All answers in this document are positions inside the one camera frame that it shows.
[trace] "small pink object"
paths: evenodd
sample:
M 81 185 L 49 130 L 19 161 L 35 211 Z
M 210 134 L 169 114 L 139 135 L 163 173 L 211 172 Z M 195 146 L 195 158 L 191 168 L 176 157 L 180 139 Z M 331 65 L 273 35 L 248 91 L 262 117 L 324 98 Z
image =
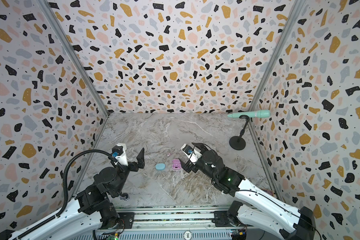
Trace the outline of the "small pink object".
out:
M 180 160 L 174 159 L 174 160 L 172 160 L 172 162 L 173 162 L 173 164 L 172 164 L 172 169 L 173 170 L 180 170 L 181 169 Z

